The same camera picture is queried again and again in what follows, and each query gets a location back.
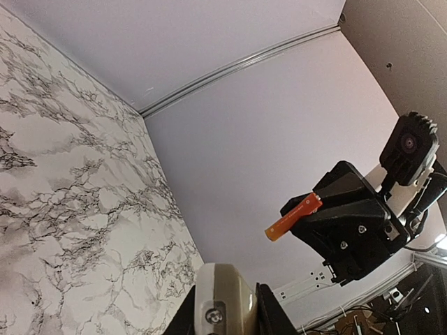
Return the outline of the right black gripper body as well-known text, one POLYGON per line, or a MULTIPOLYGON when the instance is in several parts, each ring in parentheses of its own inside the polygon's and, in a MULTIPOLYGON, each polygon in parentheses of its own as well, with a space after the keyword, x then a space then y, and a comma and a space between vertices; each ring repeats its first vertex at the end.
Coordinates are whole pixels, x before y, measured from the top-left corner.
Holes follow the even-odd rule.
POLYGON ((429 167, 419 178, 404 186, 382 167, 374 168, 373 172, 384 177, 377 191, 409 234, 404 247, 412 251, 429 251, 429 246, 412 248, 409 244, 422 234, 430 207, 446 193, 446 173, 429 167))

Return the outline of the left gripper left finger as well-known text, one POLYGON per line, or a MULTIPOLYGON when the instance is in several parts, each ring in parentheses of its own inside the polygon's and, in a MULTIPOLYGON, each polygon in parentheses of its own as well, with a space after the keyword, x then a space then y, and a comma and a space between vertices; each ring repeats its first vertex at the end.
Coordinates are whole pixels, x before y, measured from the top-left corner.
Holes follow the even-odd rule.
POLYGON ((195 335, 195 294, 196 287, 193 285, 163 335, 195 335))

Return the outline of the orange battery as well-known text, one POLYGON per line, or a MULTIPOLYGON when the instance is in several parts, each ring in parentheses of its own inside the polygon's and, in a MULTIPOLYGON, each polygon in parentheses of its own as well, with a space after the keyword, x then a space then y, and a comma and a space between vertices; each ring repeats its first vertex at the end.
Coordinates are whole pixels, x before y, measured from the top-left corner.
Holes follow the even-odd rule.
POLYGON ((291 208, 281 218, 265 230, 270 241, 277 241, 284 236, 301 218, 315 213, 322 205, 321 198, 315 193, 309 193, 287 203, 291 208))

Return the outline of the grey remote control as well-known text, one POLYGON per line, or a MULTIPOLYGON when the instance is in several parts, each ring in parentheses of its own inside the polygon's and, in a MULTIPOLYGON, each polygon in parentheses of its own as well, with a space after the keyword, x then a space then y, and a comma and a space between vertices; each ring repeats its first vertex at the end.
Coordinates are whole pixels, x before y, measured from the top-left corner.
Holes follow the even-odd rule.
POLYGON ((259 334, 258 302, 232 264, 207 263, 198 271, 194 297, 196 334, 259 334))

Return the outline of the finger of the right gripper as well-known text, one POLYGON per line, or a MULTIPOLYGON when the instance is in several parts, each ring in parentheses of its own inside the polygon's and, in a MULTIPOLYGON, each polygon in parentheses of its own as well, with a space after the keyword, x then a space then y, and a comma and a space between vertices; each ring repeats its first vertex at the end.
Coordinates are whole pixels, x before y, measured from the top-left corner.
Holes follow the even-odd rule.
POLYGON ((321 206, 300 218, 291 234, 315 250, 332 272, 333 283, 359 281, 389 257, 383 232, 390 213, 377 200, 321 206))
POLYGON ((353 164, 338 162, 315 185, 322 206, 312 215, 314 220, 383 220, 384 208, 376 191, 353 164))

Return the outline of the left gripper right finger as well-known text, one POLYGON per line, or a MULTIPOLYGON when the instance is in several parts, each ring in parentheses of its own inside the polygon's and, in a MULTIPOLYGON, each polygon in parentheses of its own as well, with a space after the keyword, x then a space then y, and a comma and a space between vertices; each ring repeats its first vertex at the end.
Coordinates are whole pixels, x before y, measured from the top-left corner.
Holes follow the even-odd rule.
POLYGON ((256 284, 258 324, 262 335, 296 335, 297 331, 267 284, 256 284))

